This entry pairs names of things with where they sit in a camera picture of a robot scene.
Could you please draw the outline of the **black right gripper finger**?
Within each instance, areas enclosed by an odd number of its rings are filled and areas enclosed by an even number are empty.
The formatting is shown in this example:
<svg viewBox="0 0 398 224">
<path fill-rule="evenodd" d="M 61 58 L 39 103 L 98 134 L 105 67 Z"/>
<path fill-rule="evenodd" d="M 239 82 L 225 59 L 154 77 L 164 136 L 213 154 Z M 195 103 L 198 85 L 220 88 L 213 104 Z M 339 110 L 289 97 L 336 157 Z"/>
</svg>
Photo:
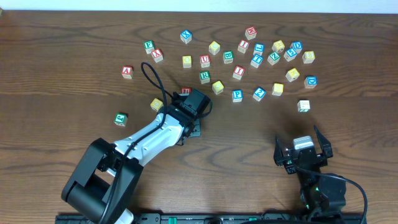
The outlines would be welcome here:
<svg viewBox="0 0 398 224">
<path fill-rule="evenodd" d="M 326 137 L 324 137 L 324 135 L 319 131 L 319 129 L 314 125 L 314 130 L 315 133 L 317 135 L 317 139 L 318 142 L 320 144 L 321 150 L 322 150 L 322 154 L 326 157 L 326 158 L 331 158 L 333 157 L 333 150 L 332 150 L 332 146 L 329 140 L 327 140 Z"/>
<path fill-rule="evenodd" d="M 283 155 L 283 150 L 279 144 L 278 138 L 275 138 L 275 149 L 274 149 L 274 162 L 277 166 L 284 165 L 285 157 Z"/>
</svg>

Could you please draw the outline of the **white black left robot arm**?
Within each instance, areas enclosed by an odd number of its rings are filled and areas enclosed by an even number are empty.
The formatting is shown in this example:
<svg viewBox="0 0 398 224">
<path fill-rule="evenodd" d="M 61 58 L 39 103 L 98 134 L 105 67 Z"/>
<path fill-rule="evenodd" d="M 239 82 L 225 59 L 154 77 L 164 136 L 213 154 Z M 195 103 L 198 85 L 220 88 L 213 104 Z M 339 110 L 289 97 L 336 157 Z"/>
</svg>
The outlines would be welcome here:
<svg viewBox="0 0 398 224">
<path fill-rule="evenodd" d="M 210 98 L 196 89 L 183 96 L 175 93 L 171 104 L 135 134 L 113 143 L 93 141 L 65 184 L 62 200 L 92 223 L 132 223 L 127 206 L 144 166 L 188 138 L 209 106 Z"/>
</svg>

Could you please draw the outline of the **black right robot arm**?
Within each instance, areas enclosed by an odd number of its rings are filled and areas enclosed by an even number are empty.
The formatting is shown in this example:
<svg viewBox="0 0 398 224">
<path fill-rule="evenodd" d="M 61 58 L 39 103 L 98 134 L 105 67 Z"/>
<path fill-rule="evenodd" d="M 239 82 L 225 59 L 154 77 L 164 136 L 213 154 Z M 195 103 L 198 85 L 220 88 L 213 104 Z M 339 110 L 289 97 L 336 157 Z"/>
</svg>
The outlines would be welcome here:
<svg viewBox="0 0 398 224">
<path fill-rule="evenodd" d="M 294 139 L 294 147 L 283 149 L 275 140 L 274 162 L 283 166 L 288 174 L 297 174 L 300 182 L 300 199 L 305 205 L 302 218 L 306 221 L 327 220 L 341 216 L 346 205 L 345 181 L 335 174 L 322 174 L 320 168 L 333 157 L 331 143 L 314 128 L 321 152 L 317 153 L 310 136 Z"/>
</svg>

